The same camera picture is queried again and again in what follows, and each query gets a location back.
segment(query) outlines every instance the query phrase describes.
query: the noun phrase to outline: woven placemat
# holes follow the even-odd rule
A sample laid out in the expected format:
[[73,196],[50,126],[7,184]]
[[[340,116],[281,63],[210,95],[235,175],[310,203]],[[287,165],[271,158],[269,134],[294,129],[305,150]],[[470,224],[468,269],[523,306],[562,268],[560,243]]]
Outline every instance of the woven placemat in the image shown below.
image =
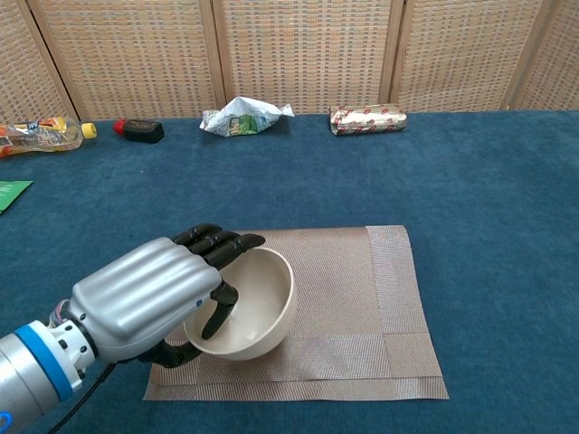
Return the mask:
[[[288,336],[247,362],[153,365],[145,400],[448,399],[403,226],[254,232],[294,270]],[[183,327],[167,341],[186,342]]]

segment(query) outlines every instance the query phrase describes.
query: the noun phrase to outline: white bowl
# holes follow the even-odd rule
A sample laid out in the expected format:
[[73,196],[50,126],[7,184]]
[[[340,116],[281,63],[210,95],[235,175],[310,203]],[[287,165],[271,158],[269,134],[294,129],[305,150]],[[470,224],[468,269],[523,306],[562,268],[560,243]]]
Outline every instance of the white bowl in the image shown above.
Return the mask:
[[239,292],[229,317],[210,339],[201,332],[216,302],[205,302],[185,321],[189,341],[207,354],[250,360],[275,348],[290,330],[296,312],[293,270],[277,251],[248,250],[222,269],[223,279]]

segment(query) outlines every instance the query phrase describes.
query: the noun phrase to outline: robotic hand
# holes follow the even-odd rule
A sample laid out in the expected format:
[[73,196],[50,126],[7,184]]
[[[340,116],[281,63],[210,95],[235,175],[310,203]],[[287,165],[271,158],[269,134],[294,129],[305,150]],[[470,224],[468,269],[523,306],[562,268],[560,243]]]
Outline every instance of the robotic hand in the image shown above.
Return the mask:
[[263,242],[201,224],[143,244],[78,282],[60,325],[33,321],[0,339],[0,432],[17,432],[70,398],[95,360],[167,368],[193,360],[201,352],[192,344],[173,347],[165,337],[212,299],[209,339],[238,297],[219,270]]

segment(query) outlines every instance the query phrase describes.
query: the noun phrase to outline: green paper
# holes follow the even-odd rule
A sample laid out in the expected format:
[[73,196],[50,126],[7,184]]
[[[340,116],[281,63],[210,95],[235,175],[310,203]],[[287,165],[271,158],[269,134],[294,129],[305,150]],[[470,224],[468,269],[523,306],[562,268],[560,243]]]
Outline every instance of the green paper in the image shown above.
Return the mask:
[[0,181],[0,214],[32,183],[33,181]]

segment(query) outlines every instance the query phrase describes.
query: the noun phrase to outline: bowl rim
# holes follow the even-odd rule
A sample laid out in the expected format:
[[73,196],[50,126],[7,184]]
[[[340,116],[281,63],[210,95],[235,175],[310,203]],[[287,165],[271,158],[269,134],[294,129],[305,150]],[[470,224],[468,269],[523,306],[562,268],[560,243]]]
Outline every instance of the bowl rim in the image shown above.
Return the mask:
[[270,327],[265,332],[263,332],[260,335],[260,337],[255,339],[249,346],[246,346],[240,350],[233,351],[233,352],[208,350],[206,348],[203,348],[202,345],[198,345],[196,342],[193,342],[192,339],[189,337],[189,333],[187,333],[187,326],[186,326],[187,320],[185,320],[183,328],[185,330],[185,335],[187,336],[187,340],[192,345],[194,345],[197,349],[201,350],[203,353],[207,353],[207,354],[211,354],[211,355],[233,355],[233,354],[239,354],[243,351],[249,350],[250,348],[252,348],[256,344],[261,342],[267,335],[269,335],[271,333],[271,331],[280,323],[281,319],[286,315],[287,311],[290,309],[290,302],[294,298],[294,293],[295,293],[295,282],[294,282],[293,268],[291,267],[290,262],[281,253],[279,253],[278,251],[271,249],[269,247],[260,246],[260,247],[253,248],[252,250],[266,250],[269,253],[273,253],[275,256],[280,258],[282,260],[282,262],[285,264],[286,269],[289,271],[289,294],[288,294],[288,298],[286,299],[286,303],[283,306],[283,309],[281,310],[281,312],[278,315],[278,317],[276,318],[276,320],[273,322],[273,324],[270,325]]

